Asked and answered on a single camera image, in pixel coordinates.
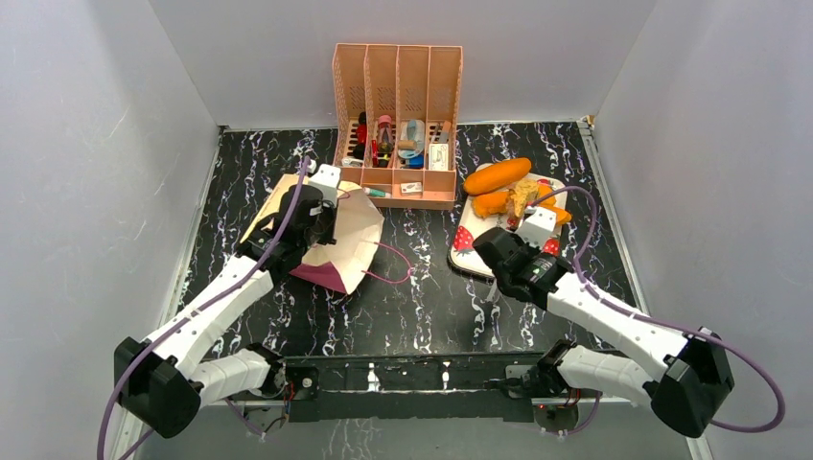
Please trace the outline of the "metal tongs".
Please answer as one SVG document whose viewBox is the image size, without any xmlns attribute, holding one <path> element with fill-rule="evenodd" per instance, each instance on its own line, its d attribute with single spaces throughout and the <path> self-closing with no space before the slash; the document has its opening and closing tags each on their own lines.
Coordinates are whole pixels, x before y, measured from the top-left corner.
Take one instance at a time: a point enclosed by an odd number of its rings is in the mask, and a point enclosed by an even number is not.
<svg viewBox="0 0 813 460">
<path fill-rule="evenodd" d="M 485 298 L 485 301 L 487 303 L 494 304 L 495 302 L 497 302 L 499 300 L 499 298 L 500 298 L 499 287 L 498 287 L 497 282 L 494 281 L 490 285 L 489 292 L 488 292 L 488 294 L 487 294 L 487 296 Z"/>
</svg>

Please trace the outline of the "paper cake bag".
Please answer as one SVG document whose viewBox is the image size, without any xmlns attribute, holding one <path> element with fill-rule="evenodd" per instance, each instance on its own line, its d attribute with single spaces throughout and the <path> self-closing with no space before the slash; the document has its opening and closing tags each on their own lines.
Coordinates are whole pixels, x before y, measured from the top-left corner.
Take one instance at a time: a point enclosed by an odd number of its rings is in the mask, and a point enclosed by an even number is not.
<svg viewBox="0 0 813 460">
<path fill-rule="evenodd" d="M 271 274 L 275 282 L 285 275 L 291 275 L 343 294 L 353 293 L 367 276 L 389 284 L 407 281 L 413 267 L 401 252 L 382 242 L 383 215 L 379 209 L 353 182 L 341 181 L 338 191 L 337 242 L 332 245 L 316 244 L 307 252 L 276 245 L 263 269 Z M 406 269 L 402 278 L 384 277 L 372 271 L 374 257 L 380 248 L 391 251 L 401 259 Z"/>
</svg>

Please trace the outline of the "orange bread slice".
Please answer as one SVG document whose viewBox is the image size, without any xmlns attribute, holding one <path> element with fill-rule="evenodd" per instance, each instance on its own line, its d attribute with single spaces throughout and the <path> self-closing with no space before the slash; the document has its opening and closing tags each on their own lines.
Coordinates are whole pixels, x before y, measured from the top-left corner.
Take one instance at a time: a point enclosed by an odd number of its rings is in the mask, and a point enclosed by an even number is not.
<svg viewBox="0 0 813 460">
<path fill-rule="evenodd" d="M 556 225 L 563 226 L 572 220 L 572 214 L 567 210 L 560 208 L 560 207 L 552 207 L 552 211 L 556 215 Z"/>
</svg>

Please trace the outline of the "fake orange bread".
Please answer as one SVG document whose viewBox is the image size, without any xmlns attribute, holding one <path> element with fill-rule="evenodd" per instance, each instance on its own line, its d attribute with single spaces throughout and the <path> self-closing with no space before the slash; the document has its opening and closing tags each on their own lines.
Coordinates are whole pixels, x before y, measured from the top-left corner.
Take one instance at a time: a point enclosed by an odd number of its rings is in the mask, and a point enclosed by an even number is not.
<svg viewBox="0 0 813 460">
<path fill-rule="evenodd" d="M 552 188 L 547 183 L 538 183 L 537 185 L 539 196 L 552 192 Z M 511 189 L 475 196 L 472 204 L 475 215 L 485 219 L 492 215 L 506 214 L 509 211 L 509 200 L 513 192 L 514 190 Z M 554 206 L 556 197 L 547 198 L 542 204 Z"/>
</svg>

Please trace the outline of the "brown seeded bread slice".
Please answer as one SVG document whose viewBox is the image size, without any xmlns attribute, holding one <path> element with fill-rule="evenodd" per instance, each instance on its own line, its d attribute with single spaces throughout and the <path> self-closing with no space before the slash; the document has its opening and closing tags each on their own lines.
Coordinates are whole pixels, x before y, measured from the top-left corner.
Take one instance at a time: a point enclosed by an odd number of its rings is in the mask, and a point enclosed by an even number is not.
<svg viewBox="0 0 813 460">
<path fill-rule="evenodd" d="M 532 179 L 522 179 L 516 182 L 508 191 L 507 214 L 512 218 L 520 219 L 524 215 L 528 203 L 538 198 L 539 187 L 540 185 Z"/>
</svg>

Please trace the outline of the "smooth orange bread loaf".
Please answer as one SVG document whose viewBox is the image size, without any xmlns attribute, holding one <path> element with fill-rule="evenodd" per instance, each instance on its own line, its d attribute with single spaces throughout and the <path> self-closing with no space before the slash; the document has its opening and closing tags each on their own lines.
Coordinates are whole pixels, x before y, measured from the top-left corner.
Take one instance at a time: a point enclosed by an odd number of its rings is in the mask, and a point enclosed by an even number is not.
<svg viewBox="0 0 813 460">
<path fill-rule="evenodd" d="M 525 157 L 504 160 L 466 177 L 463 190 L 469 196 L 480 196 L 495 192 L 523 179 L 531 170 L 532 162 Z"/>
</svg>

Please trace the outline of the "orange plastic file organizer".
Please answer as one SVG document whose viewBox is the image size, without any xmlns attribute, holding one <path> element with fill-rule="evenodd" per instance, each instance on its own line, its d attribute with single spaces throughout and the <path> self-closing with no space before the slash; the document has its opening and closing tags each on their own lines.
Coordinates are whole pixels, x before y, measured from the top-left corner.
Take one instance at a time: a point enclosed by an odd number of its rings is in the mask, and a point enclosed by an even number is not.
<svg viewBox="0 0 813 460">
<path fill-rule="evenodd" d="M 447 211 L 456 201 L 456 130 L 462 89 L 464 53 L 452 45 L 399 45 L 339 43 L 332 59 L 338 121 L 334 165 L 341 178 L 361 187 L 379 188 L 392 198 L 372 197 L 379 207 Z M 368 139 L 364 161 L 351 156 L 356 144 L 359 114 L 365 111 Z M 377 120 L 392 118 L 394 150 L 387 168 L 374 161 Z M 397 153 L 402 121 L 419 119 L 426 124 L 425 166 L 403 168 Z M 430 171 L 431 143 L 449 145 L 450 169 Z M 421 182 L 420 195 L 402 195 L 400 185 Z"/>
</svg>

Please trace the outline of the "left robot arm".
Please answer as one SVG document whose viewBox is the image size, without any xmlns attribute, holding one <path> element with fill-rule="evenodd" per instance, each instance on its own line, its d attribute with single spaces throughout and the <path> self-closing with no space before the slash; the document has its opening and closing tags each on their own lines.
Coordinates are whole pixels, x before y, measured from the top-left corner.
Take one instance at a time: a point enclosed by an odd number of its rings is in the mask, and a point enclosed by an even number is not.
<svg viewBox="0 0 813 460">
<path fill-rule="evenodd" d="M 215 360 L 206 353 L 249 307 L 301 265 L 318 243 L 335 243 L 337 190 L 293 185 L 276 212 L 253 225 L 221 273 L 170 322 L 114 352 L 116 402 L 165 439 L 201 408 L 244 391 L 274 399 L 287 385 L 283 358 L 255 343 Z"/>
</svg>

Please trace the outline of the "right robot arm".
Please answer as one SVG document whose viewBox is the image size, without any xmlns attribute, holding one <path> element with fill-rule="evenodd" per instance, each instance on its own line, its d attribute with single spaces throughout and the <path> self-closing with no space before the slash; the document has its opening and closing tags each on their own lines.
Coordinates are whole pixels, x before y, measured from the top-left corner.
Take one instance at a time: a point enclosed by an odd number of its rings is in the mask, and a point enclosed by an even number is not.
<svg viewBox="0 0 813 460">
<path fill-rule="evenodd" d="M 570 263 L 500 227 L 474 241 L 499 291 L 582 326 L 610 342 L 617 355 L 558 341 L 518 380 L 526 389 L 563 397 L 591 389 L 644 404 L 668 427 L 700 437 L 734 387 L 725 350 L 707 342 L 705 329 L 677 333 L 649 324 L 623 306 L 612 310 L 607 293 L 586 286 Z"/>
</svg>

